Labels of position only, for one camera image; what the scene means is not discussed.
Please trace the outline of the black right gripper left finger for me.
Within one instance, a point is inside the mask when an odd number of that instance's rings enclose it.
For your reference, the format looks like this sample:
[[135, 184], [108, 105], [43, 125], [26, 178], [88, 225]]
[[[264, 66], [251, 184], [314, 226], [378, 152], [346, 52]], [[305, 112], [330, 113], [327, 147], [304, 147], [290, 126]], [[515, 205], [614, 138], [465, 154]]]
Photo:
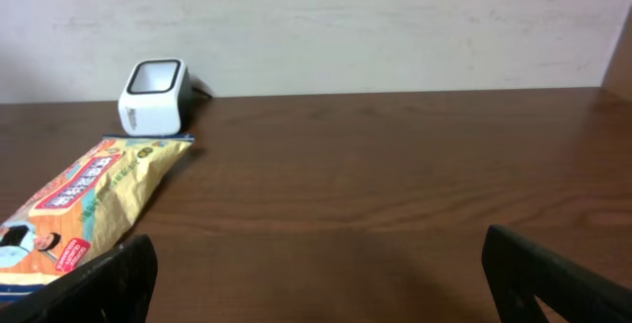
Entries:
[[1, 323], [144, 322], [158, 272], [147, 235], [123, 242], [1, 309]]

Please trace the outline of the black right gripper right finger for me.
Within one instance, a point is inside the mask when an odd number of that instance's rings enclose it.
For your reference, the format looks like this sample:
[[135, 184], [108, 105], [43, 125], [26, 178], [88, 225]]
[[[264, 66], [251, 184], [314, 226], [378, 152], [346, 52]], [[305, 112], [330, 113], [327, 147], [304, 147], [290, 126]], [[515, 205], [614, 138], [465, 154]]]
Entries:
[[544, 302], [568, 322], [631, 321], [631, 290], [501, 225], [488, 228], [482, 266], [503, 322], [545, 322]]

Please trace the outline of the yellow snack chip bag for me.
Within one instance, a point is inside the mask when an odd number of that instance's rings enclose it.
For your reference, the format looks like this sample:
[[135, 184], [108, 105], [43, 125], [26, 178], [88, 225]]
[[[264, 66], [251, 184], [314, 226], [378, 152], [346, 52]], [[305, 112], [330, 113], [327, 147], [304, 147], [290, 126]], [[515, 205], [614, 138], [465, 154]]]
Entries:
[[31, 196], [1, 224], [2, 301], [112, 249], [194, 141], [190, 134], [108, 135]]

